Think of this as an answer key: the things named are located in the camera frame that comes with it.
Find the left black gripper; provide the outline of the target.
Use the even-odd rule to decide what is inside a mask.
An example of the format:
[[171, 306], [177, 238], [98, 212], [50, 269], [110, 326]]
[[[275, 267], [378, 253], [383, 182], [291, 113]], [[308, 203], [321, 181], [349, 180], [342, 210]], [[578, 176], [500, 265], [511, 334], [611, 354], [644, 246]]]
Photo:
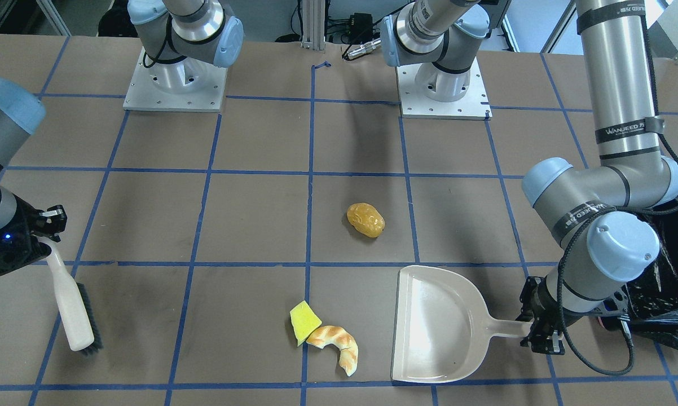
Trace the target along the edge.
[[522, 307], [518, 320], [531, 323], [528, 347], [532, 352], [565, 355], [562, 321], [571, 326], [582, 317], [600, 317], [610, 319], [616, 328], [626, 329], [627, 297], [620, 291], [594, 303], [589, 311], [576, 312], [553, 298], [552, 287], [556, 288], [557, 283], [547, 283], [545, 277], [528, 276], [519, 296]]

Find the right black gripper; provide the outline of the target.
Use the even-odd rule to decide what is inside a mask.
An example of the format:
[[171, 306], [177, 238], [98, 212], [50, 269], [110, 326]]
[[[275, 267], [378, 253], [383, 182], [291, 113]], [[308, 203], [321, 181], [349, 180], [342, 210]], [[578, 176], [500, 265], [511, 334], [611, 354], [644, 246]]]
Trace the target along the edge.
[[14, 215], [0, 228], [0, 276], [46, 258], [52, 249], [36, 236], [61, 242], [67, 220], [63, 205], [37, 210], [17, 198]]

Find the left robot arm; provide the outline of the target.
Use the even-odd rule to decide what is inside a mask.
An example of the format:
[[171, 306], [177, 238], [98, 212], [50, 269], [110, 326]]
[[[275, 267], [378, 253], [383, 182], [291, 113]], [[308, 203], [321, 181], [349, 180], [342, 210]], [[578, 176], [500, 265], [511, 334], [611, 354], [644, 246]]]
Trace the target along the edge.
[[564, 255], [545, 277], [528, 277], [522, 346], [562, 355], [566, 329], [638, 278], [661, 242], [638, 211], [678, 197], [678, 159], [664, 141], [643, 1], [576, 1], [599, 167], [555, 157], [536, 164], [522, 189]]

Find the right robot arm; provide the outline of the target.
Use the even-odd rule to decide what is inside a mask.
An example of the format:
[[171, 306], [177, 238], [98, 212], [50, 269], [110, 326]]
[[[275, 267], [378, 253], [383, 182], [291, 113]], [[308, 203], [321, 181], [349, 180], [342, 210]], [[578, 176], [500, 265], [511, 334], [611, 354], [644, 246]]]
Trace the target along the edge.
[[[244, 30], [219, 1], [129, 1], [127, 13], [143, 53], [127, 90], [128, 111], [220, 108], [226, 69]], [[42, 102], [0, 77], [0, 173], [45, 118]], [[61, 205], [38, 210], [0, 185], [0, 276], [53, 254], [67, 215]]]

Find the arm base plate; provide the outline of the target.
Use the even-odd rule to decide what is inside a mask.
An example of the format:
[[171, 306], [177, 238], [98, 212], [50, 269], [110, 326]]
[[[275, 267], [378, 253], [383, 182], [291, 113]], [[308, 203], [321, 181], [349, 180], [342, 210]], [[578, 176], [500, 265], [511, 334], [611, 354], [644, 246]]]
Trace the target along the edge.
[[138, 57], [123, 108], [145, 112], [219, 113], [228, 69], [187, 58], [175, 64], [146, 68], [144, 49]]
[[404, 118], [488, 120], [493, 117], [478, 59], [460, 74], [432, 63], [395, 68]]

